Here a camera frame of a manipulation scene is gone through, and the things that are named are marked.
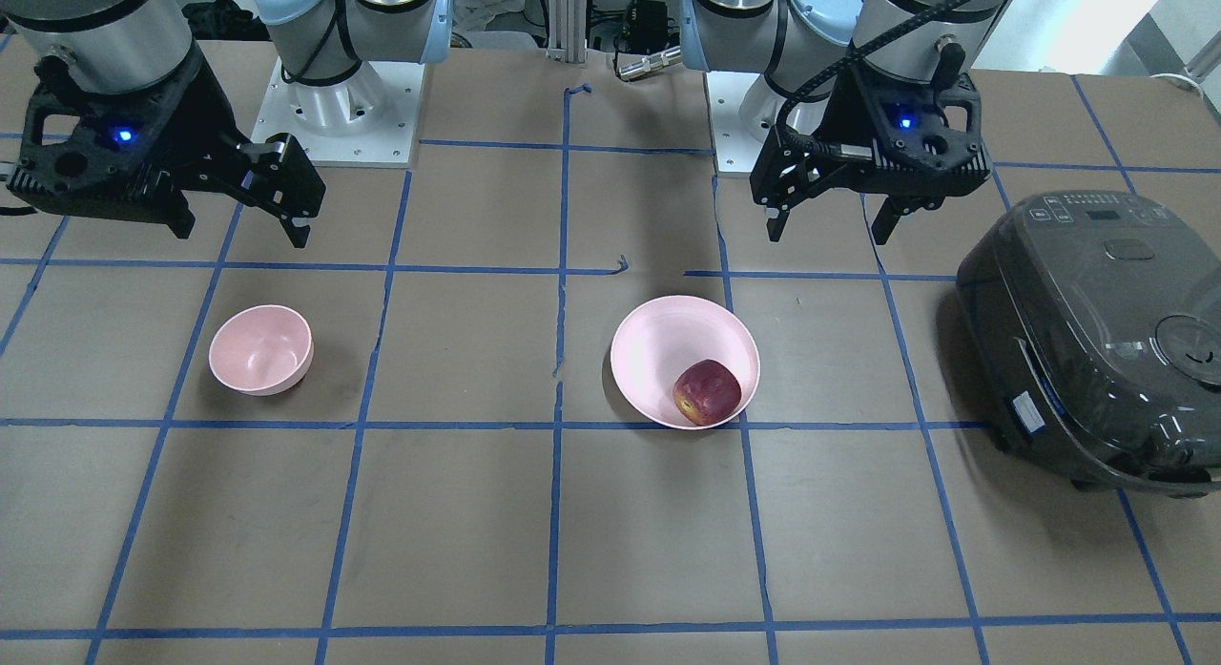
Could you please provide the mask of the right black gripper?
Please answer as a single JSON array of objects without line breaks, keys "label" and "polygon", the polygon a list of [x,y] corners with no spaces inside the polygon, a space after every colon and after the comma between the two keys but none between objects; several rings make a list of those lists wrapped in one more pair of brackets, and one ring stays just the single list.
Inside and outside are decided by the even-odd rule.
[{"label": "right black gripper", "polygon": [[306,246],[324,179],[295,135],[249,142],[199,45],[140,90],[84,92],[55,52],[35,62],[9,192],[23,214],[165,225],[188,239],[187,192],[226,193],[276,218]]}]

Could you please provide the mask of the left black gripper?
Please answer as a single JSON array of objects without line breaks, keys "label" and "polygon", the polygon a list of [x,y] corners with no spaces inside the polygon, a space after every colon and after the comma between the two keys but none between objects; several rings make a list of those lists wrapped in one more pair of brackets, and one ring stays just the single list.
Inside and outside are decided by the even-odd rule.
[{"label": "left black gripper", "polygon": [[799,204],[832,188],[886,195],[872,222],[885,246],[910,214],[907,196],[958,198],[993,174],[982,138],[980,92],[968,73],[945,90],[899,81],[872,68],[838,74],[812,149],[767,137],[750,185],[766,207],[767,235],[780,242]]}]

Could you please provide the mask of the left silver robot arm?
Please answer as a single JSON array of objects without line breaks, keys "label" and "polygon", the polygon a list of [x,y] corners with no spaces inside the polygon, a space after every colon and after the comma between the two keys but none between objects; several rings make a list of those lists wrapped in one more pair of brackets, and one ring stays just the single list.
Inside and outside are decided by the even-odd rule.
[{"label": "left silver robot arm", "polygon": [[779,98],[748,176],[770,240],[830,190],[880,195],[873,242],[993,174],[969,70],[1012,0],[683,0],[686,68]]}]

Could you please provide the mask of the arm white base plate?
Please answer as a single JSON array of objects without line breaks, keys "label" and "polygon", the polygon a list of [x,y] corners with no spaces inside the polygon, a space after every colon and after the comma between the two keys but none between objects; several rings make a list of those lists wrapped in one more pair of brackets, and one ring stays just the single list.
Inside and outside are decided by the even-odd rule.
[{"label": "arm white base plate", "polygon": [[429,67],[363,62],[337,84],[288,84],[272,66],[250,135],[294,135],[317,168],[408,170],[416,148]]},{"label": "arm white base plate", "polygon": [[705,83],[716,172],[748,177],[785,98],[759,73],[711,71]]}]

